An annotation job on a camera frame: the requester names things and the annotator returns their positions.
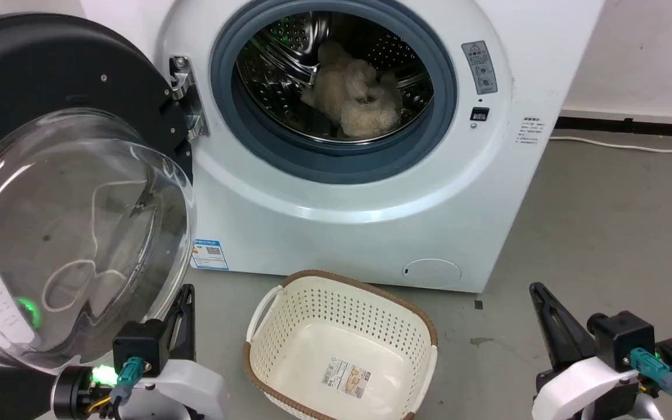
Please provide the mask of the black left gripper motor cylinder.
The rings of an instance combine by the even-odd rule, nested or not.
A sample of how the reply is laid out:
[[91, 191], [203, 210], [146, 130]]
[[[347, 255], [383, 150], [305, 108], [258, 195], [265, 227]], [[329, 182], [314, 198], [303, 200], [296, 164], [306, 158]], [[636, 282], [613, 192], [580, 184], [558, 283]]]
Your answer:
[[54, 380], [51, 409], [57, 420], [87, 420], [92, 367], [69, 365]]

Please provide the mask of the cream plastic laundry basket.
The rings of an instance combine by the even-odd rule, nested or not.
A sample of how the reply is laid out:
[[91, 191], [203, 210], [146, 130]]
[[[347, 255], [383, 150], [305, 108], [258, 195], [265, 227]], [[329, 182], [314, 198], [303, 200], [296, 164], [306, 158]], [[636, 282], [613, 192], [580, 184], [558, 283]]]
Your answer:
[[[248, 379], [298, 420], [417, 420], [438, 358], [422, 309], [373, 285], [306, 269], [259, 302], [246, 331]], [[322, 385], [331, 357], [372, 375], [362, 399]]]

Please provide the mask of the small text sticker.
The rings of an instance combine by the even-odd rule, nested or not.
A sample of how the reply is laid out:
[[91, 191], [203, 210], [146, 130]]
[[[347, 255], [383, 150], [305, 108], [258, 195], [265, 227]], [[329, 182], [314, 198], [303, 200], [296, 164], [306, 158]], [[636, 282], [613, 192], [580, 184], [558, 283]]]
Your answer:
[[550, 132], [546, 120], [536, 116], [525, 116], [520, 120], [515, 136], [516, 144], [538, 145], [548, 140]]

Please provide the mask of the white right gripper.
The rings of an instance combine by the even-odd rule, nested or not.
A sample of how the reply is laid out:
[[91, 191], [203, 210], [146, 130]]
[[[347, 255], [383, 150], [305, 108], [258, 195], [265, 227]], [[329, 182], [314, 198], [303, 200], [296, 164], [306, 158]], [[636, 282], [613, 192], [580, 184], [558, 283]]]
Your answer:
[[533, 282], [530, 296], [552, 369], [565, 369], [539, 391], [531, 407], [533, 420], [571, 420], [578, 412], [580, 420], [646, 420], [645, 395], [624, 414], [596, 415], [597, 399], [618, 386], [635, 384], [638, 371], [628, 367], [618, 372], [593, 357], [592, 335], [543, 283]]

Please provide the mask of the grey warning sticker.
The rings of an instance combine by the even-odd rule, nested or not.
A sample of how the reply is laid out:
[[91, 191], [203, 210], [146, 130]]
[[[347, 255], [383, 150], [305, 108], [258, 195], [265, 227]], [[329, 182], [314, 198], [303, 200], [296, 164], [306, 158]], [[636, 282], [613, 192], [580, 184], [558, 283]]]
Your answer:
[[496, 74], [485, 41], [478, 40], [461, 45], [467, 63], [474, 77], [475, 91], [478, 95], [498, 92]]

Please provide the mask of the black washer door with glass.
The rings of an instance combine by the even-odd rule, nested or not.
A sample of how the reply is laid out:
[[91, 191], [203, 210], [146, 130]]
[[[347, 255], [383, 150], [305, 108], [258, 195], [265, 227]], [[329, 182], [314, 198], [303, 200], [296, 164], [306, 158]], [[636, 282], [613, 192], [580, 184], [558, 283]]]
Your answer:
[[186, 115], [135, 45], [79, 17], [0, 16], [0, 420], [51, 410], [69, 365], [93, 368], [88, 419], [116, 420], [113, 341], [185, 285], [192, 177]]

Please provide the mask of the stainless steel washer drum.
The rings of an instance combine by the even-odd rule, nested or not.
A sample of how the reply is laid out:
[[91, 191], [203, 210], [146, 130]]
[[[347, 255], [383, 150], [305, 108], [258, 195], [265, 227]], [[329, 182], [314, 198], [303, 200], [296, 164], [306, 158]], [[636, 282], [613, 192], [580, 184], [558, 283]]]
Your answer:
[[[319, 70], [318, 48], [328, 41], [367, 61], [378, 74], [395, 74], [403, 106], [398, 128], [374, 138], [350, 138], [302, 103], [302, 90], [314, 85]], [[434, 96], [427, 68], [405, 40], [381, 24], [341, 12], [314, 10], [270, 22], [246, 43], [236, 67], [246, 92], [270, 120], [321, 144], [381, 141], [417, 122]]]

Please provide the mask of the black baseboard strip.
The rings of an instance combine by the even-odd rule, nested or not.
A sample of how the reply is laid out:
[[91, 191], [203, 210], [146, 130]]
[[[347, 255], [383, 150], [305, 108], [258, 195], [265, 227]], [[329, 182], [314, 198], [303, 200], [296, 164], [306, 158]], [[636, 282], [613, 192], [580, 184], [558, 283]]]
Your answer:
[[633, 135], [672, 137], [672, 123], [639, 122], [632, 118], [606, 120], [578, 117], [558, 117], [556, 130], [606, 131]]

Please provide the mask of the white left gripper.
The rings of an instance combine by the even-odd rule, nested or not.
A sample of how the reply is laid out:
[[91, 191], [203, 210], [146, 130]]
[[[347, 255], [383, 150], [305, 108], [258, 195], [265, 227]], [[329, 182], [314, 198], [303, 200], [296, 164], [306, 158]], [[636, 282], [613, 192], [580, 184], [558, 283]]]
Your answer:
[[[163, 319], [161, 351], [166, 362], [157, 377], [144, 377], [128, 402], [115, 406], [115, 420], [226, 420], [224, 378], [197, 364], [195, 289], [182, 285]], [[176, 335], [176, 358], [170, 359]]]

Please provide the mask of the metal door hinge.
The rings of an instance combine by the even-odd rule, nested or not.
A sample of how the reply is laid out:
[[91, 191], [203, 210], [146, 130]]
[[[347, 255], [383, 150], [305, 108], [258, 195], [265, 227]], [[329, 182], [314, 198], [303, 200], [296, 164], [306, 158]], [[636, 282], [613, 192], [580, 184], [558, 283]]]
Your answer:
[[186, 115], [188, 140], [208, 135], [207, 117], [189, 57], [172, 56], [169, 67], [173, 97]]

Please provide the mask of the blue energy label sticker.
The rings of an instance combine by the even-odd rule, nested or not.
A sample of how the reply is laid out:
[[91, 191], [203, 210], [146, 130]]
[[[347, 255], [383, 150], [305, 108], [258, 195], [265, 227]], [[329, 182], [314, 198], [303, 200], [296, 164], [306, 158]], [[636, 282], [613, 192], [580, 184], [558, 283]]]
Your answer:
[[229, 270], [219, 241], [195, 239], [190, 262], [193, 268], [199, 270]]

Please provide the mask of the paper basket label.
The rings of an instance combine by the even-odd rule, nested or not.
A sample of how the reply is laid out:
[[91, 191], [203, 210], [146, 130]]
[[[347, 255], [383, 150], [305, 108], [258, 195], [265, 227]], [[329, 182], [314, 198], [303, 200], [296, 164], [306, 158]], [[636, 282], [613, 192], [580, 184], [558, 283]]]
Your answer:
[[321, 383], [329, 389], [362, 399], [372, 373], [360, 365], [331, 357], [323, 372]]

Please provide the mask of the white front-load washing machine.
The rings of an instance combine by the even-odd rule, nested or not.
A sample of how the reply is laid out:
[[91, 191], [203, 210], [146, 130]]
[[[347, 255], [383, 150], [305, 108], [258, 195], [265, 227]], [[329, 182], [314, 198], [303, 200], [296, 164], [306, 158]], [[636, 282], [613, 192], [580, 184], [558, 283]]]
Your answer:
[[[165, 76], [189, 57], [209, 134], [190, 141], [195, 239], [219, 241], [229, 271], [321, 270], [399, 285], [403, 266], [451, 261], [462, 292], [482, 292], [547, 142], [516, 143], [520, 120], [550, 137], [606, 0], [399, 0], [429, 22], [451, 56], [457, 104], [441, 143], [418, 164], [373, 183], [315, 183], [248, 151], [219, 114], [210, 59], [222, 27], [251, 0], [79, 0], [83, 15], [122, 34]], [[485, 41], [498, 92], [478, 95], [464, 43]], [[487, 121], [470, 121], [489, 107]]]

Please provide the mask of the beige plush toy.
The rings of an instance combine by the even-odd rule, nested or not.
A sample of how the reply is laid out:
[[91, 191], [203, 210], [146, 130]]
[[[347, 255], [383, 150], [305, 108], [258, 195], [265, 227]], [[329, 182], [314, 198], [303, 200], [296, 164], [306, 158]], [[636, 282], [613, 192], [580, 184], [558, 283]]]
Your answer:
[[320, 45], [314, 85], [300, 99], [337, 124], [350, 138], [374, 138], [400, 126], [403, 102], [392, 72], [379, 74], [334, 41]]

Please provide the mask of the round white filter cover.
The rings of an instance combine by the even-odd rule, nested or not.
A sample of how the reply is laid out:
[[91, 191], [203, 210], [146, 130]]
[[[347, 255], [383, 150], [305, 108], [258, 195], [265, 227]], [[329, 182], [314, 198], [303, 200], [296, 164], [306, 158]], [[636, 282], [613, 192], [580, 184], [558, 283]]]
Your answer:
[[461, 269], [451, 261], [422, 258], [403, 266], [399, 285], [418, 289], [461, 290]]

